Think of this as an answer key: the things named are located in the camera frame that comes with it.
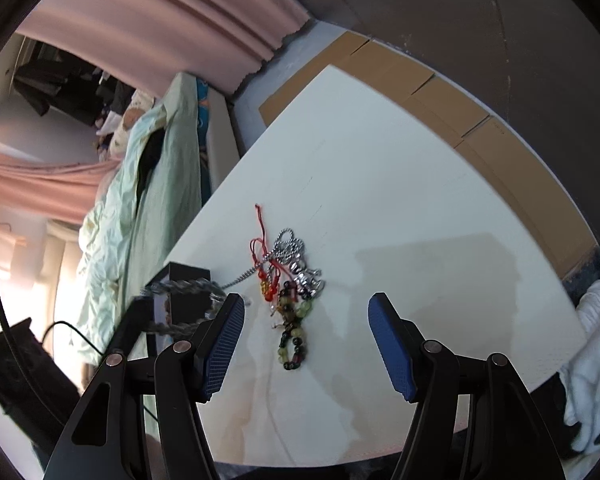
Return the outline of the hanging dark clothes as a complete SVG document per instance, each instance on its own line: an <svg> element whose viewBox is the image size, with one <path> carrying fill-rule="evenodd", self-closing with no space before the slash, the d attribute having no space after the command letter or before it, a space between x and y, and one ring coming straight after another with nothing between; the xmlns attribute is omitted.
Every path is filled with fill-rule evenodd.
<svg viewBox="0 0 600 480"><path fill-rule="evenodd" d="M135 92L106 70L42 41L33 43L12 82L38 116L53 108L89 127L109 112L122 115Z"/></svg>

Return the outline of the silver charm pendants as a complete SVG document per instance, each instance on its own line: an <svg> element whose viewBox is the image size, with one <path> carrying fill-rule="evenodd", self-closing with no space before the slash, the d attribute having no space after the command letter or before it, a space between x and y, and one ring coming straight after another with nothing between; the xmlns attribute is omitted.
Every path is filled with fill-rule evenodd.
<svg viewBox="0 0 600 480"><path fill-rule="evenodd" d="M288 269L299 292L311 298L321 295L325 287L321 269L310 268L299 254L290 260Z"/></svg>

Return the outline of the flattened brown cardboard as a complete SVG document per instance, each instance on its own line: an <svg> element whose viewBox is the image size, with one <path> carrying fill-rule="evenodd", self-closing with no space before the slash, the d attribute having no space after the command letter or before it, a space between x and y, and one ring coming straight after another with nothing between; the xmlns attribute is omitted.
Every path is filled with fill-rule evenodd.
<svg viewBox="0 0 600 480"><path fill-rule="evenodd" d="M395 102L454 148L518 216L560 278L598 246L588 222L537 154L498 119L430 68L356 32L344 32L259 107L265 125L333 65Z"/></svg>

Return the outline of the white fluffy cloth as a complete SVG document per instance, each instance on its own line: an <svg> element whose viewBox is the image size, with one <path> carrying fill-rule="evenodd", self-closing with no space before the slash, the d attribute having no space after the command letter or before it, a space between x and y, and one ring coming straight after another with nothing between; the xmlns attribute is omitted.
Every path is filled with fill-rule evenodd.
<svg viewBox="0 0 600 480"><path fill-rule="evenodd" d="M559 371L566 390L564 423L578 424L580 430L571 447L591 454L600 449L600 280L593 283L577 307L577 316L586 333L586 344Z"/></svg>

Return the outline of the black jewelry box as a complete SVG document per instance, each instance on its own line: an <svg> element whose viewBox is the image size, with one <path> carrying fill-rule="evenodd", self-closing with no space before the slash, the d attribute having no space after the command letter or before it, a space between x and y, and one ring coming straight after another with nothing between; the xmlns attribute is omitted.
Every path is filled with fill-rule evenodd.
<svg viewBox="0 0 600 480"><path fill-rule="evenodd" d="M211 278L211 273L208 269L169 262L149 281L149 283L155 284L170 281L196 280L197 278L206 278L208 280ZM211 307L211 299L208 292L203 292L197 296L165 292L164 294L152 298L152 306L154 307L155 323L166 325L189 324L204 317L204 312ZM180 339L180 336L147 334L146 344L148 356L156 356L177 339Z"/></svg>

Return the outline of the pink curtain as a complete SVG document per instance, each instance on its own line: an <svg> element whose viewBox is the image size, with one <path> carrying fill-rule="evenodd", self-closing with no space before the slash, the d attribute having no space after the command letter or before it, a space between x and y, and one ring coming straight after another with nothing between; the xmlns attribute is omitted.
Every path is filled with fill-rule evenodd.
<svg viewBox="0 0 600 480"><path fill-rule="evenodd" d="M113 176L119 166L115 159L46 164L0 153L0 204L80 224L94 207L102 180Z"/></svg>
<svg viewBox="0 0 600 480"><path fill-rule="evenodd" d="M18 32L153 96L181 72L230 96L309 19L297 0L41 0Z"/></svg>

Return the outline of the light green duvet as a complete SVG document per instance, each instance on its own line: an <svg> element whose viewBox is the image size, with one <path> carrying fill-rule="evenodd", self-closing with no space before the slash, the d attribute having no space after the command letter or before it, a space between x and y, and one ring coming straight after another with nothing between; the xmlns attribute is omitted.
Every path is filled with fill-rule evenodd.
<svg viewBox="0 0 600 480"><path fill-rule="evenodd" d="M85 216L78 265L84 285L73 345L95 365L131 299L211 195L207 157L208 84L179 73L137 119L106 192Z"/></svg>

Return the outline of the patterned pillow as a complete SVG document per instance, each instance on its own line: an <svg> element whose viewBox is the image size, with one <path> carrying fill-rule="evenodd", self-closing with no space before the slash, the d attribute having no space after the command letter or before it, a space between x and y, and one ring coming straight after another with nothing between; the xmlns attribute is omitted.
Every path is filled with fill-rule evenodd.
<svg viewBox="0 0 600 480"><path fill-rule="evenodd" d="M122 115L116 112L108 114L104 125L96 132L96 150L101 159L123 158L133 126L154 104L153 96L136 90Z"/></svg>

